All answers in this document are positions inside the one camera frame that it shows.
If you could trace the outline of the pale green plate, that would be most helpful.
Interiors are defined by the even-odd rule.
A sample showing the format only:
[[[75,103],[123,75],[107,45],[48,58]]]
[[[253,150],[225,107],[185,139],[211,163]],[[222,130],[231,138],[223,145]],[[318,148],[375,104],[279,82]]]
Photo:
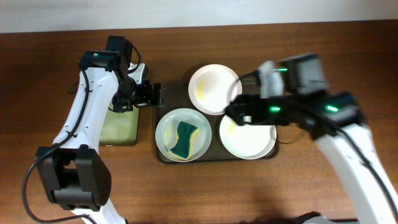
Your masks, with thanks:
[[[182,159],[171,153],[171,149],[182,139],[177,134],[178,125],[187,123],[195,126],[197,130],[190,141],[190,155],[188,159]],[[164,164],[185,163],[198,161],[209,149],[212,140],[212,128],[210,122],[197,110],[178,108],[166,113],[157,114],[155,126],[155,152],[159,161]]]

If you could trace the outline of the green and yellow sponge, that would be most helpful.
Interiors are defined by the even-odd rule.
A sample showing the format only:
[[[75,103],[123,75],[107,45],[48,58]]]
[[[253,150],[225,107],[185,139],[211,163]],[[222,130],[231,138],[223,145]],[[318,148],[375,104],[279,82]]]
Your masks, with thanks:
[[[187,161],[193,156],[194,140],[200,132],[196,126],[181,121],[178,125],[169,124],[165,131],[166,146],[175,145],[168,149],[169,155]]]

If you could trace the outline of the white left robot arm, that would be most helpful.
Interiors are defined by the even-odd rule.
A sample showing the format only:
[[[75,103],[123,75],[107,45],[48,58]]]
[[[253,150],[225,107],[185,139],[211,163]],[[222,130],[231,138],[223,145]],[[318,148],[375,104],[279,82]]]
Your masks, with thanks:
[[[131,74],[131,50],[87,51],[78,62],[79,87],[68,118],[50,147],[40,147],[29,168],[39,172],[50,203],[73,212],[67,220],[126,223],[110,199],[111,173],[99,155],[106,113],[160,106],[160,85],[140,83]]]

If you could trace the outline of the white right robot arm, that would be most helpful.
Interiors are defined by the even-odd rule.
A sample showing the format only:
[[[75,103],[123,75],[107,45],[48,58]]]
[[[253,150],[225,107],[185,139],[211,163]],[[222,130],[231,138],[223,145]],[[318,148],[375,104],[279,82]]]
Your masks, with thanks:
[[[266,61],[248,74],[260,92],[233,96],[224,112],[237,125],[288,126],[309,133],[338,174],[360,223],[397,223],[397,192],[384,170],[356,98],[330,88],[317,54]]]

